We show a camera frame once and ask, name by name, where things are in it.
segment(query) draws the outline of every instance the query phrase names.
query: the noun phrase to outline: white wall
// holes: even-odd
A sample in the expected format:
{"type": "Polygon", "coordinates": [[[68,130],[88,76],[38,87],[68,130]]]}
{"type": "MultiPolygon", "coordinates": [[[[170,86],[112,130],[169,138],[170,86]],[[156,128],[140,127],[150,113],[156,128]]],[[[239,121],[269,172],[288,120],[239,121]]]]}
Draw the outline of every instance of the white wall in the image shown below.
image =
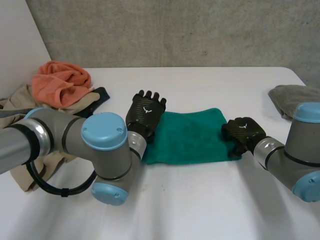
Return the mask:
{"type": "Polygon", "coordinates": [[[49,60],[25,0],[0,0],[0,98],[29,83],[49,60]]]}

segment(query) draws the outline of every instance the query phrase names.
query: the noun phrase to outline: gray cloth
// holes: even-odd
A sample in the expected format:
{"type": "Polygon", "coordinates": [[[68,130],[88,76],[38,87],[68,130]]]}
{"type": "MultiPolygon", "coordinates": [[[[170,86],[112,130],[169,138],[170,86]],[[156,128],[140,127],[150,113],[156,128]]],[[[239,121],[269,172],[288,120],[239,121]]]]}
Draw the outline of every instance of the gray cloth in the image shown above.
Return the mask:
{"type": "Polygon", "coordinates": [[[299,104],[320,102],[320,89],[300,85],[279,85],[268,93],[283,119],[292,120],[299,104]]]}

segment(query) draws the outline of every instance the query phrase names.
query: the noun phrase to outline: white table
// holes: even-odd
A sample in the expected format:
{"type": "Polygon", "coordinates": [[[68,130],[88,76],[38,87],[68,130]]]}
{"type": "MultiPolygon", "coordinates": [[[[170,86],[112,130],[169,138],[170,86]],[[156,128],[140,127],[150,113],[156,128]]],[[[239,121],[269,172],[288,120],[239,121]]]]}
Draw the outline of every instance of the white table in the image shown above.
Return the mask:
{"type": "MultiPolygon", "coordinates": [[[[123,118],[140,89],[167,99],[167,111],[219,108],[227,120],[250,116],[285,143],[283,120],[267,92],[302,85],[282,67],[87,69],[111,96],[97,112],[123,118]]],[[[75,187],[91,173],[85,160],[64,165],[49,181],[75,187]]],[[[90,190],[61,198],[26,194],[0,176],[1,240],[308,240],[320,236],[320,204],[293,196],[246,153],[241,161],[144,166],[122,206],[95,200],[90,190]]]]}

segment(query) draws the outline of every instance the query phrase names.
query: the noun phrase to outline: teal cloth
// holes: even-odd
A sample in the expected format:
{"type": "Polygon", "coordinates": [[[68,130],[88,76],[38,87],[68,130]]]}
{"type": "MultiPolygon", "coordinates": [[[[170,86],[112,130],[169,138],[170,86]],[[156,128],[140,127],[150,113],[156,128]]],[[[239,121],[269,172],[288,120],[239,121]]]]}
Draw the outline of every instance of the teal cloth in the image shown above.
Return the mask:
{"type": "Polygon", "coordinates": [[[234,144],[225,142],[221,134],[225,123],[217,108],[192,113],[165,112],[142,162],[183,165],[232,161],[228,152],[234,144]]]}

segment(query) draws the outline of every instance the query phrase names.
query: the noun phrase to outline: cloth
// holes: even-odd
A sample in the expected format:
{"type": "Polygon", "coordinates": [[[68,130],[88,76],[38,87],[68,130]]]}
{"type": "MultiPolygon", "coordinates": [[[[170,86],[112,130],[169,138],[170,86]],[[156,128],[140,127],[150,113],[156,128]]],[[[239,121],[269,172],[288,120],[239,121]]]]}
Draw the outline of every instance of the cloth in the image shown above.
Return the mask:
{"type": "Polygon", "coordinates": [[[97,89],[92,91],[93,93],[97,93],[100,95],[100,98],[91,103],[82,111],[75,113],[74,115],[81,117],[81,118],[88,118],[94,114],[94,111],[105,101],[107,101],[110,96],[108,95],[106,89],[104,87],[98,87],[97,89]]]}
{"type": "Polygon", "coordinates": [[[91,76],[83,68],[62,61],[49,61],[32,77],[32,95],[56,109],[67,108],[91,92],[91,76]]]}
{"type": "MultiPolygon", "coordinates": [[[[70,107],[59,108],[58,111],[68,114],[78,113],[93,102],[98,101],[99,98],[99,93],[90,92],[70,107]]],[[[25,111],[25,109],[50,107],[49,105],[34,100],[32,96],[32,88],[29,85],[25,85],[19,88],[9,99],[0,100],[0,106],[3,106],[3,108],[0,109],[0,116],[2,112],[7,113],[8,111],[25,111]]],[[[12,116],[0,118],[0,128],[2,129],[10,124],[17,122],[20,119],[23,119],[25,116],[24,113],[25,112],[23,112],[23,114],[19,113],[12,116]]],[[[69,154],[55,151],[45,157],[38,157],[35,160],[35,166],[42,178],[47,181],[59,168],[60,164],[69,162],[74,158],[74,156],[71,156],[69,154]]],[[[20,188],[25,192],[38,188],[38,185],[34,183],[34,180],[29,175],[25,165],[20,165],[12,169],[10,173],[14,180],[18,183],[20,188]]]]}
{"type": "Polygon", "coordinates": [[[301,103],[320,102],[320,89],[300,85],[278,85],[268,93],[283,119],[292,120],[301,103]]]}
{"type": "Polygon", "coordinates": [[[228,152],[234,144],[225,142],[221,134],[225,123],[217,108],[193,113],[164,112],[142,162],[182,165],[232,161],[228,152]]]}
{"type": "MultiPolygon", "coordinates": [[[[71,106],[58,108],[56,110],[67,114],[76,114],[90,106],[93,102],[98,101],[99,98],[100,94],[98,92],[90,92],[71,106]]],[[[32,88],[29,85],[19,88],[8,99],[0,99],[0,106],[2,106],[2,109],[0,109],[0,129],[23,119],[31,109],[51,108],[50,105],[38,102],[33,98],[32,88]],[[9,111],[17,112],[14,115],[4,117],[4,114],[8,114],[9,111]]]]}

